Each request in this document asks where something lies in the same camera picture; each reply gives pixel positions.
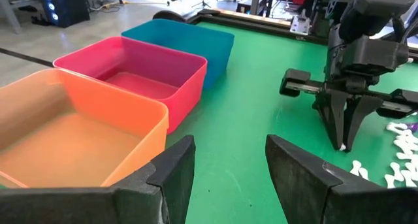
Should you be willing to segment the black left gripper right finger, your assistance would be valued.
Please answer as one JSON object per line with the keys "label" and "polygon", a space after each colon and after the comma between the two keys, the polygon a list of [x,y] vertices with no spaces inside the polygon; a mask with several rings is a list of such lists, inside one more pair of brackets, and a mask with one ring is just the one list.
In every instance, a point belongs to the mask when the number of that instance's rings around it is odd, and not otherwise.
{"label": "black left gripper right finger", "polygon": [[417,189],[387,189],[276,136],[266,160],[288,223],[417,224]]}

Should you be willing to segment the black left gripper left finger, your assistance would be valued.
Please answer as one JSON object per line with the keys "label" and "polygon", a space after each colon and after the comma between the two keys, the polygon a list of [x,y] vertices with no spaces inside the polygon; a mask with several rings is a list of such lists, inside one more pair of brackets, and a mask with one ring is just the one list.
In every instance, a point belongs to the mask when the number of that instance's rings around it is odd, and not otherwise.
{"label": "black left gripper left finger", "polygon": [[110,187],[1,190],[2,223],[184,223],[195,173],[186,135]]}

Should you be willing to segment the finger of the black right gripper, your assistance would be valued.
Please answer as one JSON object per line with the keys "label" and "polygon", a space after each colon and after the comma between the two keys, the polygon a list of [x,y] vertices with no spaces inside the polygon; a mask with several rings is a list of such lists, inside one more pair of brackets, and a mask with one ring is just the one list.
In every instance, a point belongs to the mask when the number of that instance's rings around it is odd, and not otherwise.
{"label": "finger of the black right gripper", "polygon": [[354,139],[363,119],[381,105],[382,99],[369,95],[357,97],[347,103],[347,108],[344,111],[343,144],[346,147],[345,151],[352,150]]}
{"label": "finger of the black right gripper", "polygon": [[346,100],[347,93],[343,91],[322,90],[313,103],[313,109],[318,111],[335,150],[339,150],[343,144]]}

